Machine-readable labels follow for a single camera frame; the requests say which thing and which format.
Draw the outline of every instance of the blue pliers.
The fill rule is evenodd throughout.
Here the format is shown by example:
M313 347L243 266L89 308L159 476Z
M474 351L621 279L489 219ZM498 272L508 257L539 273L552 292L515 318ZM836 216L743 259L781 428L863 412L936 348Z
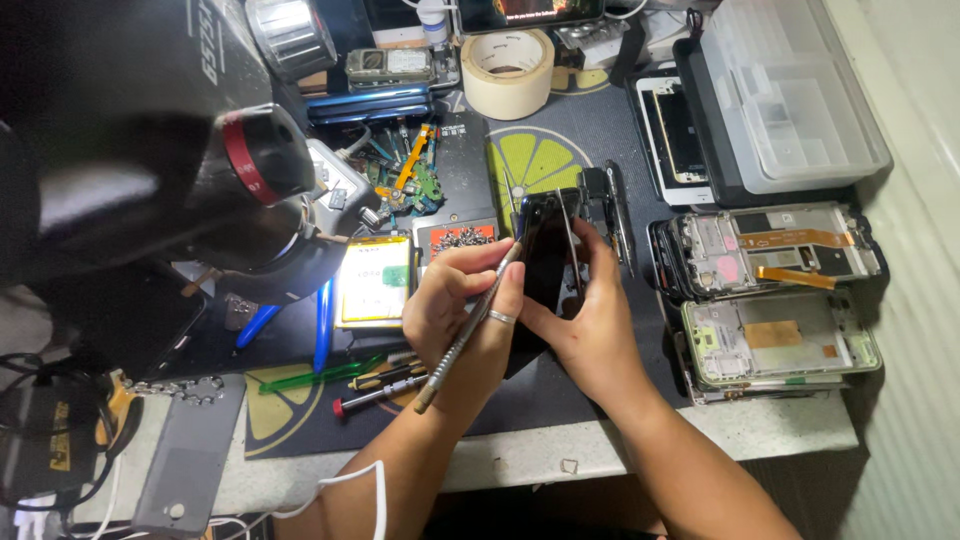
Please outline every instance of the blue pliers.
M330 352L330 332L333 329L333 278L320 289L317 298L317 343L313 352L313 371L320 373ZM237 336L236 348L243 349L274 318L282 306L261 306Z

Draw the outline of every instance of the white wall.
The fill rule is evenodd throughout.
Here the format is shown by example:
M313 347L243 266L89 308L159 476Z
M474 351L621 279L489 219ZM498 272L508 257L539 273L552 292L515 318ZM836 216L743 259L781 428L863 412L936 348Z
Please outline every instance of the white wall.
M885 381L844 538L960 534L960 2L825 0L896 163L865 184L890 266Z

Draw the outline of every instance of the masking tape roll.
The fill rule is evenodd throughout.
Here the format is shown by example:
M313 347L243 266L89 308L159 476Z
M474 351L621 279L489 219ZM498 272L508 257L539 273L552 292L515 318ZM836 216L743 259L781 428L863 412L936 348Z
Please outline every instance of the masking tape roll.
M553 43L541 30L470 36L460 54L464 94L477 112L517 120L550 96Z

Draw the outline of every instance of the ring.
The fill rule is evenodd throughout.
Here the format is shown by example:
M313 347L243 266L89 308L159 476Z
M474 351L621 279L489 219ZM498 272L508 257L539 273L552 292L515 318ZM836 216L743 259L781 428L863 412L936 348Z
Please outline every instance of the ring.
M501 323L507 323L510 326L516 324L516 317L511 317L510 315L504 315L499 311L490 310L487 311L487 316L493 319L500 321Z

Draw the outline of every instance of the table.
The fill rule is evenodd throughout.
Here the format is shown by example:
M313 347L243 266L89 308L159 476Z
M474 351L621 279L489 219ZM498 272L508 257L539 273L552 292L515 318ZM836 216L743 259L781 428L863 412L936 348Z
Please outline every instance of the table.
M124 464L114 521L129 520L153 459L170 399L145 398L140 431L123 452ZM850 417L838 392L826 398L757 400L688 407L686 420L737 461L857 446ZM291 508L313 494L355 454L338 452L281 459L244 460L244 403L230 442L214 515ZM443 491L537 484L624 475L630 472L619 432L610 421L466 437L457 444ZM77 507L77 523L100 522L107 512L113 475L100 493Z

